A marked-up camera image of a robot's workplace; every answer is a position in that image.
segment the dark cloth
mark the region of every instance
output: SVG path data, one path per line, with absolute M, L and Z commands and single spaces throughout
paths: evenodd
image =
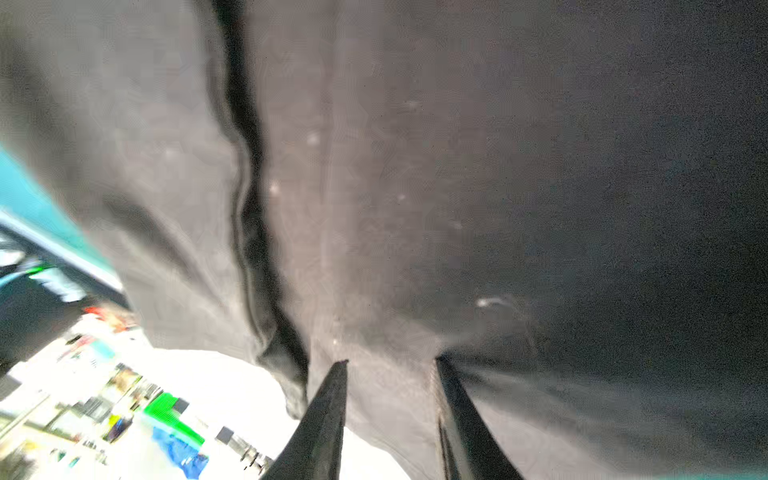
M 0 6 L 0 141 L 156 346 L 294 415 L 349 358 L 414 479 L 441 353 L 526 478 L 765 469 L 765 2 L 200 1 Z
M 0 277 L 0 375 L 65 335 L 90 305 L 68 300 L 24 272 Z

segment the white surface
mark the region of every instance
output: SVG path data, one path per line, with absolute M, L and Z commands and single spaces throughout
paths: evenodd
M 277 382 L 264 369 L 214 352 L 194 350 L 134 350 L 125 364 L 157 383 L 165 391 L 180 396 L 204 412 L 206 420 L 222 422 L 256 449 L 277 458 L 296 429 L 298 422 L 285 411 L 285 400 Z M 151 433 L 131 426 L 115 448 L 120 452 L 123 480 L 162 478 L 182 479 L 181 470 L 172 466 L 149 438 Z M 200 480 L 243 477 L 237 458 L 228 452 L 211 455 Z M 343 480 L 398 480 L 408 476 L 392 456 L 344 429 L 340 478 Z

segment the clothing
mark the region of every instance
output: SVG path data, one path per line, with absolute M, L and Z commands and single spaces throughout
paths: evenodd
M 765 469 L 765 2 L 6 0 L 0 142 L 152 342 L 438 478 Z

